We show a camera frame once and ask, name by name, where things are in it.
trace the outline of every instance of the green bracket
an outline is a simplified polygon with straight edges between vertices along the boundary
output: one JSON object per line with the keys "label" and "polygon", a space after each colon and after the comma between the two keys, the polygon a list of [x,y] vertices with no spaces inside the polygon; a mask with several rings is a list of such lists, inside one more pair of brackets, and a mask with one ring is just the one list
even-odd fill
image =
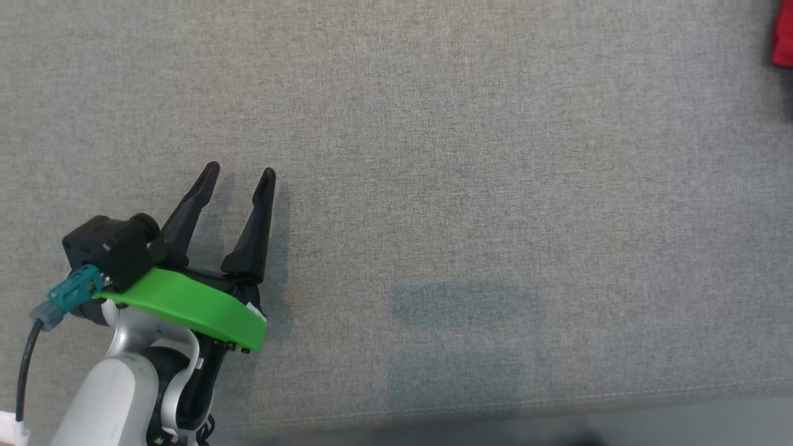
{"label": "green bracket", "polygon": [[153,268],[123,294],[102,291],[112,299],[207,336],[258,352],[267,323],[223,291],[174,271]]}

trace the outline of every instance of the white connector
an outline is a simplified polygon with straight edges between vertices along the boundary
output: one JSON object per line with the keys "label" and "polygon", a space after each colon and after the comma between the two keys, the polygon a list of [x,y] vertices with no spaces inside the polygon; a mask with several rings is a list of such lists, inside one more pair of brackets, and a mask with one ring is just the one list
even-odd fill
{"label": "white connector", "polygon": [[24,421],[17,421],[17,415],[0,411],[0,445],[28,446],[30,431],[25,429]]}

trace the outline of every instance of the gray floor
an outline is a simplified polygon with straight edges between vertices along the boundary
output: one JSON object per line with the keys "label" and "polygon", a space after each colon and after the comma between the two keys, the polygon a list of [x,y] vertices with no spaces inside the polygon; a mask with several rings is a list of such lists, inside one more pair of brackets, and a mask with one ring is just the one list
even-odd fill
{"label": "gray floor", "polygon": [[790,444],[793,398],[740,399],[585,417],[457,421],[300,433],[236,446],[529,445],[744,446]]}

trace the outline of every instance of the red object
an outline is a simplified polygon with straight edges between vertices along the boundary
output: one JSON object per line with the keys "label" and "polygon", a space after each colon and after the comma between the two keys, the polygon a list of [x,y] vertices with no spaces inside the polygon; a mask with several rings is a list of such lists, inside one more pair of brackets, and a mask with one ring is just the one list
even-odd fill
{"label": "red object", "polygon": [[771,61],[793,67],[793,0],[782,0],[771,43]]}

